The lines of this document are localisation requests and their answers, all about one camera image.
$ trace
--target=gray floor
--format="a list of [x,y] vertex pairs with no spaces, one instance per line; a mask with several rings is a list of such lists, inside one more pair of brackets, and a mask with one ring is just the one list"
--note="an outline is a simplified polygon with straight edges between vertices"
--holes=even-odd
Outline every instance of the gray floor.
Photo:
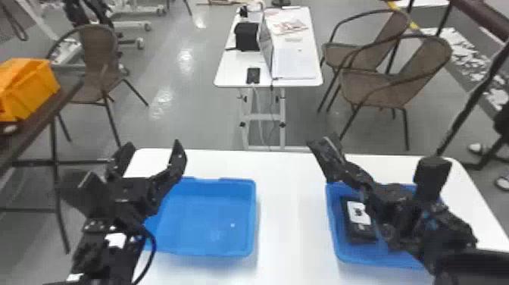
[[[137,147],[169,147],[174,139],[182,141],[187,149],[241,149],[238,128],[236,91],[218,89],[213,85],[215,71],[230,28],[234,7],[195,6],[194,16],[186,13],[179,0],[171,4],[166,17],[150,18],[154,29],[150,33],[126,31],[126,37],[143,36],[144,51],[124,49],[122,62],[131,69],[130,77],[141,94],[150,102],[148,108],[125,86],[117,88],[112,96],[114,116],[121,139],[133,141]],[[321,0],[295,4],[311,6],[317,42],[328,38],[334,24],[342,18],[376,8],[385,8],[379,1]],[[63,33],[70,24],[60,11],[47,12],[47,22]],[[345,26],[340,40],[367,43],[380,27],[383,18],[360,21]],[[51,45],[37,27],[28,30],[30,41],[16,39],[1,45],[0,61],[14,56],[43,56]],[[396,67],[410,57],[417,42],[400,48]],[[331,77],[324,72],[325,82]],[[302,146],[332,131],[339,131],[351,114],[341,98],[336,100],[329,114],[316,114],[326,86],[290,89],[288,94],[288,139],[290,145]],[[408,105],[411,126],[411,150],[404,150],[401,115],[393,120],[390,111],[363,109],[347,133],[344,144],[348,152],[384,155],[429,155],[439,144],[449,123],[466,100],[464,88],[445,70],[441,71]],[[262,108],[270,105],[262,99]],[[101,108],[68,106],[63,111],[70,128],[73,143],[59,140],[59,155],[64,158],[97,158],[114,151],[114,141],[106,113]],[[453,141],[447,156],[458,160],[473,160],[465,151],[471,142],[492,143],[496,139],[491,120],[476,109]],[[264,135],[277,141],[277,132],[271,136],[270,123],[264,126]],[[250,139],[259,143],[256,126]],[[26,157],[49,155],[48,134],[42,134],[26,151]],[[505,230],[509,230],[507,207],[509,196],[494,188],[492,180],[506,169],[497,163],[471,176],[490,204]],[[6,203],[15,193],[15,205],[50,205],[52,182],[46,169],[16,170],[0,192],[0,201]],[[67,231],[74,247],[80,238],[83,217],[69,207],[64,208]],[[0,221],[0,283],[41,284],[59,281],[70,268],[70,255],[63,249],[55,219],[44,215],[4,215]]]

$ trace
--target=table leg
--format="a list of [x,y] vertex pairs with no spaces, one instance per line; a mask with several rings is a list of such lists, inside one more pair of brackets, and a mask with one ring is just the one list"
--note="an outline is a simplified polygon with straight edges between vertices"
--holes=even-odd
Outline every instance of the table leg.
[[60,235],[62,238],[62,242],[64,243],[65,253],[70,252],[69,238],[67,237],[67,232],[65,230],[64,219],[62,218],[62,210],[61,210],[61,200],[60,193],[56,190],[56,185],[58,184],[58,155],[57,155],[57,131],[55,126],[55,119],[53,118],[52,122],[49,125],[49,133],[50,133],[50,143],[52,148],[52,172],[53,172],[53,191],[55,191],[55,214],[57,216],[58,228],[60,230]]
[[279,147],[285,149],[286,145],[286,91],[280,89],[279,95]]
[[240,131],[242,136],[242,145],[244,146],[244,150],[247,150],[249,147],[249,121],[246,120],[246,110],[245,106],[247,105],[248,97],[242,93],[242,89],[239,88],[239,110],[240,110]]

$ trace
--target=wooden table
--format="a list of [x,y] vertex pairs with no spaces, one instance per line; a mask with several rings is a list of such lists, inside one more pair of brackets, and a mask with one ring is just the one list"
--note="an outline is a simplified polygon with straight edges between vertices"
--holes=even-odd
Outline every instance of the wooden table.
[[[55,117],[62,108],[73,98],[76,91],[83,83],[78,76],[63,75],[56,73],[57,81],[61,89],[42,104],[20,125],[20,132],[5,138],[5,147],[0,149],[0,175],[3,175],[10,167],[52,167],[55,184],[58,182],[59,165],[77,164],[102,164],[108,162],[106,159],[99,160],[75,160],[61,161],[57,156],[57,135],[55,130]],[[42,159],[17,160],[23,152],[32,144],[36,137],[49,125],[51,157]],[[0,212],[17,213],[49,213],[56,214],[62,242],[66,253],[70,251],[69,239],[65,231],[64,221],[61,213],[60,195],[55,191],[54,208],[8,208],[0,207]]]

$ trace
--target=white tabletop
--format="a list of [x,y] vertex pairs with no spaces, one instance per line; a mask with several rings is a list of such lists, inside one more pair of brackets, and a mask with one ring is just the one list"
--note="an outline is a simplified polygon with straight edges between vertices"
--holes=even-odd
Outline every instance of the white tabletop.
[[[300,7],[297,9],[279,10],[277,15],[270,16],[272,19],[278,17],[287,18],[294,17],[301,20],[308,29],[287,35],[274,36],[273,45],[275,49],[279,47],[301,49],[303,52],[309,54],[313,59],[313,70],[316,77],[314,79],[306,80],[274,80],[272,82],[270,72],[265,64],[264,57],[260,52],[241,52],[239,50],[223,51],[223,57],[217,68],[216,79],[214,85],[217,87],[247,87],[245,80],[248,73],[248,68],[260,68],[260,83],[255,84],[257,87],[303,87],[303,86],[320,86],[323,84],[322,71],[320,69],[320,59],[317,53],[317,44],[314,39],[313,23],[311,21],[311,14],[308,7]],[[261,12],[249,13],[249,20],[252,22],[261,21]],[[235,25],[240,21],[238,14],[233,18],[233,23],[230,28],[230,34],[226,41],[225,49],[235,48]],[[300,41],[287,41],[286,39],[299,39]]]
[[[311,153],[187,150],[185,175],[238,177],[256,182],[258,231],[254,251],[240,260],[182,257],[158,252],[145,285],[163,284],[426,284],[425,271],[375,268],[339,261],[326,212],[325,179]],[[126,177],[146,177],[165,168],[169,149],[140,149]],[[412,183],[417,156],[347,155],[380,183]],[[453,161],[442,198],[470,223],[481,249],[509,252],[509,239],[486,202]],[[145,266],[143,252],[136,270]]]

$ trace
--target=laptop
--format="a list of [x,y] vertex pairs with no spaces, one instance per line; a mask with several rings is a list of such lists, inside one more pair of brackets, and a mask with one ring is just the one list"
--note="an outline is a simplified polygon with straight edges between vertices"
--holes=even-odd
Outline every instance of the laptop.
[[258,46],[275,80],[314,79],[313,59],[299,48],[298,44],[289,44],[283,48],[274,48],[273,38],[267,21],[263,17],[258,31]]

